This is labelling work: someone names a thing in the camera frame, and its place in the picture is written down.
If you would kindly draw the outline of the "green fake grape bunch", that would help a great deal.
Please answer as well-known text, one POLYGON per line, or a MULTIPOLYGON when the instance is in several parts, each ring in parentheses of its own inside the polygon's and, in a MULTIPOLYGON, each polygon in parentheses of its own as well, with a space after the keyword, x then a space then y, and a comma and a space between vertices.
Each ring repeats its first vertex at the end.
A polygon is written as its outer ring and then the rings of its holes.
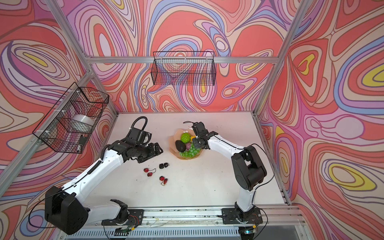
POLYGON ((183 153, 179 152, 179 155, 183 158, 194 158, 201 152, 201 150, 202 149, 200 148, 196 148, 195 145, 192 143, 192 146, 189 151, 186 150, 183 153))

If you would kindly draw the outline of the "green bumpy custard apple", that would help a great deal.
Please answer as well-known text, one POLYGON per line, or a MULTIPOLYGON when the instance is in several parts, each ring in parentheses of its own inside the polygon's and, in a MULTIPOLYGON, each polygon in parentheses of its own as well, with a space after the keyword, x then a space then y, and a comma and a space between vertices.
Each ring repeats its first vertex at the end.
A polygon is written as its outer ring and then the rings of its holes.
POLYGON ((180 140, 184 144, 187 144, 187 143, 189 143, 191 141, 191 138, 192 138, 191 134, 186 132, 186 133, 182 133, 180 140))

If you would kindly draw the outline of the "dark fake avocado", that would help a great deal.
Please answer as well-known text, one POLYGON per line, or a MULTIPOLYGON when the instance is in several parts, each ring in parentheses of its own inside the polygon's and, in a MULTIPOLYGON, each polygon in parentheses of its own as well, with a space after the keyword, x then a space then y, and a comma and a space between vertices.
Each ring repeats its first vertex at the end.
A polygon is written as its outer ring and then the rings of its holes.
POLYGON ((183 153, 186 151, 186 144, 184 144, 181 140, 175 141, 175 146, 177 151, 183 153))

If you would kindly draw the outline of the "black cherry pair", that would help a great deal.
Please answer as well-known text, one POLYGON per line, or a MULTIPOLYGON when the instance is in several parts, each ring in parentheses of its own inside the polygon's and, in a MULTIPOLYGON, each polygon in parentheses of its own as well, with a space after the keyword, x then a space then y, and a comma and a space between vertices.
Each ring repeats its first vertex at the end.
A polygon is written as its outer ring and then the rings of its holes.
POLYGON ((169 165, 170 165, 169 163, 159 164, 159 168, 164 169, 164 168, 167 168, 169 165))

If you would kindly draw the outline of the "pink wavy fruit bowl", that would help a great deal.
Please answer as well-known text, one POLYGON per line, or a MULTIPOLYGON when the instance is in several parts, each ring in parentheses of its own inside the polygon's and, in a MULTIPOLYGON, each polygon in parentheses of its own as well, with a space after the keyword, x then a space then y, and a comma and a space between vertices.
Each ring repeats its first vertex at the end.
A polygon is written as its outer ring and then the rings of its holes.
POLYGON ((196 135, 192 129, 179 129, 176 133, 169 137, 169 150, 180 160, 192 160, 199 157, 203 149, 198 148, 197 144, 193 143, 196 135))

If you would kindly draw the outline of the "dark red cherry pair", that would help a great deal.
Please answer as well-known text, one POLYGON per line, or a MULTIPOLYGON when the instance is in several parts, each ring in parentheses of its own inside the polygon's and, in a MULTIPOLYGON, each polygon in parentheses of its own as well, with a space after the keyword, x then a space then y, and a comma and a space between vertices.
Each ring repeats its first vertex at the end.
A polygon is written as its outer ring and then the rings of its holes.
POLYGON ((161 177, 159 178, 159 180, 161 181, 161 185, 162 185, 162 186, 165 186, 165 185, 167 184, 167 182, 168 182, 168 179, 165 178, 164 176, 161 176, 161 177))

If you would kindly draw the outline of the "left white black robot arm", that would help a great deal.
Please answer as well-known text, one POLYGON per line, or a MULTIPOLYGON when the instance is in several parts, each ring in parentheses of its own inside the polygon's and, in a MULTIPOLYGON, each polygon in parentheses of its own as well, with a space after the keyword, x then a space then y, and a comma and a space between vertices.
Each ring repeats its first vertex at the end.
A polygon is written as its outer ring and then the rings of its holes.
POLYGON ((129 160, 143 163, 163 153, 158 143, 138 145, 115 141, 103 148, 100 158, 62 187, 51 187, 45 196, 45 220, 67 235, 78 232, 84 225, 106 222, 126 225, 130 212, 127 204, 112 199, 100 206, 84 204, 90 193, 115 169, 129 160))

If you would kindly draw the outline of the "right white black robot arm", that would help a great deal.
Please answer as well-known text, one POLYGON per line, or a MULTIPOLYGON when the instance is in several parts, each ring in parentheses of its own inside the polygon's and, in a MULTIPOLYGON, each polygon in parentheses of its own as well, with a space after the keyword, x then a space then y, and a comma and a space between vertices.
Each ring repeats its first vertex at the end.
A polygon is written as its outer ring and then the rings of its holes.
POLYGON ((267 176, 267 170, 262 159, 252 145, 238 146, 222 138, 217 132, 209 132, 202 122, 193 122, 195 147, 212 150, 231 160, 235 179, 240 186, 239 196, 235 202, 235 219, 245 222, 254 212, 254 198, 257 187, 267 176))

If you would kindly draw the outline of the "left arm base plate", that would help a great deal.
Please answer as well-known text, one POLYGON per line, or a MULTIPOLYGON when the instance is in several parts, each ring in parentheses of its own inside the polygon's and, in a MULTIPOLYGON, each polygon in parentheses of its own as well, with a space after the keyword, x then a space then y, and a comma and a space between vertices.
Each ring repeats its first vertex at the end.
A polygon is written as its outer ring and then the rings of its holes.
POLYGON ((128 209, 122 214, 118 214, 115 219, 103 220, 103 226, 128 226, 137 227, 143 222, 144 210, 143 209, 128 209))

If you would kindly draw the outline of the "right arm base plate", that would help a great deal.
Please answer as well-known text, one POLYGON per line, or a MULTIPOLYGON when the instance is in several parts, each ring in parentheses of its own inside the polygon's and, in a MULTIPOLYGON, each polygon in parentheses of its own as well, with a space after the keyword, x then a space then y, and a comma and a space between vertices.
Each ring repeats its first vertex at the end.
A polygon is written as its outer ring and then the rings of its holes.
POLYGON ((261 210, 256 207, 253 207, 248 212, 242 212, 242 210, 238 208, 223 208, 218 217, 223 220, 225 225, 253 224, 258 226, 264 222, 261 210))

